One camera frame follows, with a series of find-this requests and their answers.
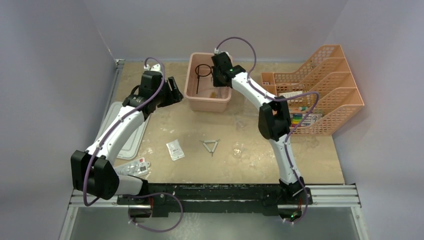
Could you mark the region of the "black wire tripod stand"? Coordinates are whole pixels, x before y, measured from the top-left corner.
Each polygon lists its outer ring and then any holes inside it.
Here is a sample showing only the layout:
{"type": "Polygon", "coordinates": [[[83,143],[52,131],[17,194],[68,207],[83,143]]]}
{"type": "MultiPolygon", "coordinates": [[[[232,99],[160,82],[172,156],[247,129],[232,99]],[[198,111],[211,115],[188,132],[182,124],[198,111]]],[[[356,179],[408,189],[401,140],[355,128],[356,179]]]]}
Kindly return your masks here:
{"type": "Polygon", "coordinates": [[[196,84],[196,94],[199,93],[199,86],[200,86],[200,78],[208,77],[212,74],[212,67],[208,64],[202,63],[196,66],[195,68],[195,74],[197,77],[197,84],[196,84]]]}

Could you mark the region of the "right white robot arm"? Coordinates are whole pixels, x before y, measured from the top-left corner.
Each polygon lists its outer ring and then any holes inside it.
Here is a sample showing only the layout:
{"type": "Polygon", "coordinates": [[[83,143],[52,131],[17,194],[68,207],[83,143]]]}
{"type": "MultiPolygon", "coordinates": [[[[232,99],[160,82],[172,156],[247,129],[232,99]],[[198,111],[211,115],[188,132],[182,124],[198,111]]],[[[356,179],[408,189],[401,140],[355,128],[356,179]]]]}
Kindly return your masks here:
{"type": "Polygon", "coordinates": [[[290,145],[291,118],[287,100],[276,97],[252,80],[240,65],[233,65],[226,52],[211,57],[215,87],[229,87],[241,93],[258,110],[258,130],[269,141],[279,169],[280,196],[288,204],[307,189],[297,168],[290,145]]]}

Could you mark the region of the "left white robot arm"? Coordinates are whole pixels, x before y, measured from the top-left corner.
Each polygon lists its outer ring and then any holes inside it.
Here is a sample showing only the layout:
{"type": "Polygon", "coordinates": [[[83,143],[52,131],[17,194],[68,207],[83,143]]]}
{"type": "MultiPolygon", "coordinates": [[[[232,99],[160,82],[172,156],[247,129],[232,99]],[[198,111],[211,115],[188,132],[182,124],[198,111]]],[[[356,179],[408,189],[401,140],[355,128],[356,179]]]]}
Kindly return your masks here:
{"type": "Polygon", "coordinates": [[[86,150],[76,150],[70,158],[75,190],[109,200],[129,195],[138,205],[149,199],[148,181],[133,175],[119,175],[113,165],[125,143],[157,109],[181,102],[175,78],[164,78],[160,71],[146,70],[140,84],[122,102],[119,113],[86,150]]]}

